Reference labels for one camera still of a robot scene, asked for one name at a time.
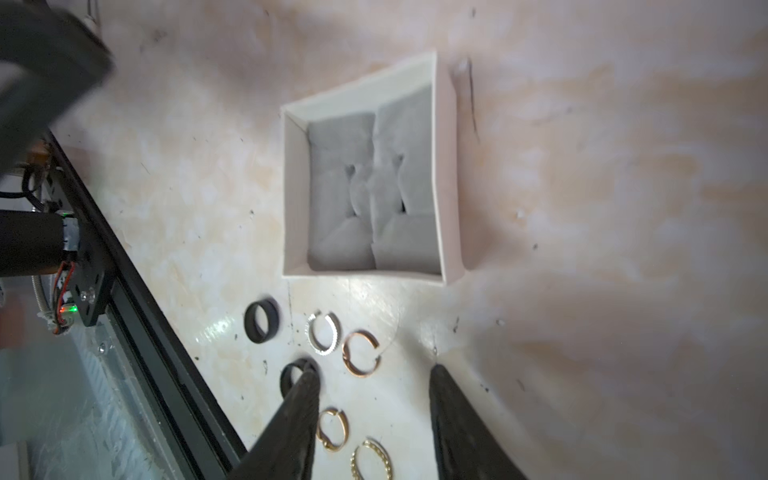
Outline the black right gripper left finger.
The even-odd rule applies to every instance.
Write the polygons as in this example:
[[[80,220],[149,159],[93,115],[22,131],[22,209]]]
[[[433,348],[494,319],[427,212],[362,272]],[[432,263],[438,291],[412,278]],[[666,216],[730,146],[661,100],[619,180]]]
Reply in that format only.
[[[261,436],[227,479],[311,479],[320,377],[304,371]]]

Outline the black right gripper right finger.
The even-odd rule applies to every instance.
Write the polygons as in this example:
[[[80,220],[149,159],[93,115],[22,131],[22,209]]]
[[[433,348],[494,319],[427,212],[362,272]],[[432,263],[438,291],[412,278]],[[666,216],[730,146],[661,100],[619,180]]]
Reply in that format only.
[[[441,364],[430,371],[429,401],[440,479],[525,477]]]

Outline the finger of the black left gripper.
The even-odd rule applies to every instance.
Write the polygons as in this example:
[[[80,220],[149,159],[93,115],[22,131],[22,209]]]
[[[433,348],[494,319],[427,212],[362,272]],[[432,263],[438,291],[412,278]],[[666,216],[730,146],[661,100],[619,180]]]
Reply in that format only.
[[[1,61],[20,74],[1,87],[1,172],[114,68],[111,52],[70,11],[1,3]]]

